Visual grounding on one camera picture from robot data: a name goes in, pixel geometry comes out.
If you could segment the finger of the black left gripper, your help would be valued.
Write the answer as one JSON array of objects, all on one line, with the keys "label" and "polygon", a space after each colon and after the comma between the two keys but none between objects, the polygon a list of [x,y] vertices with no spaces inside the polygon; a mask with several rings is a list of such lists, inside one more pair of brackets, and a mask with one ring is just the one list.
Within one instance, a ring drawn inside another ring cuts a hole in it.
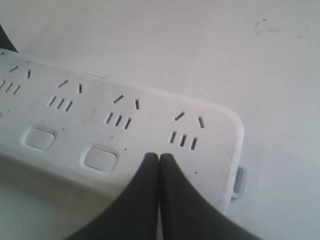
[{"label": "finger of the black left gripper", "polygon": [[3,27],[0,25],[0,48],[5,49],[12,52],[18,52],[15,48],[9,37],[7,36],[6,32],[4,31]]}]

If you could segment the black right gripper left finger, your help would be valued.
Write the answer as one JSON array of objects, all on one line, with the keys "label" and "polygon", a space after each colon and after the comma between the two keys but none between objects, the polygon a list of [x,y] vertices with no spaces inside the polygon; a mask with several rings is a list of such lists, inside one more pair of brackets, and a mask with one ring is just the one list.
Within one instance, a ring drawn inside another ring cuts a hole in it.
[{"label": "black right gripper left finger", "polygon": [[146,153],[123,192],[68,240],[155,240],[159,213],[159,157]]}]

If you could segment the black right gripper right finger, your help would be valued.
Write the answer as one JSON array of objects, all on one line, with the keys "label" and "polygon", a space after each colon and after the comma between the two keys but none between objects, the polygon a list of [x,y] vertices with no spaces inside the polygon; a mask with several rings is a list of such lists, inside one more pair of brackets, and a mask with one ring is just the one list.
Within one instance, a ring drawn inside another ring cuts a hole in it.
[{"label": "black right gripper right finger", "polygon": [[159,160],[159,205],[165,240],[255,239],[197,192],[170,153]]}]

